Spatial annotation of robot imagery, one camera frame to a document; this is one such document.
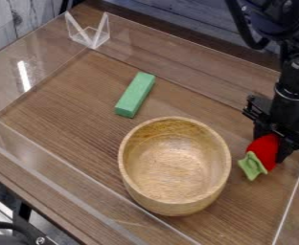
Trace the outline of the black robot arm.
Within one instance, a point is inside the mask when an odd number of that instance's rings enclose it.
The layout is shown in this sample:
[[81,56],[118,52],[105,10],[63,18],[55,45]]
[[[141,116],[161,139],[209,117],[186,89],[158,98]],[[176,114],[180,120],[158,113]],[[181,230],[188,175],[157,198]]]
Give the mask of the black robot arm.
[[273,97],[249,95],[243,114],[253,122],[256,138],[279,137],[276,161],[299,150],[299,0],[224,0],[244,43],[261,50],[280,47],[280,76]]

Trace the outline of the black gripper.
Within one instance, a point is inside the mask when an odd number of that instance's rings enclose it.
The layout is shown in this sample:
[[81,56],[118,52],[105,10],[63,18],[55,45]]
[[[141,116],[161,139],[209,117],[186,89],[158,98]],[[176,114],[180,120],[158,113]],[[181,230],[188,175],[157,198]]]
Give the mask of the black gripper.
[[253,122],[253,139],[280,137],[276,163],[299,150],[299,98],[275,90],[272,99],[248,95],[243,115]]

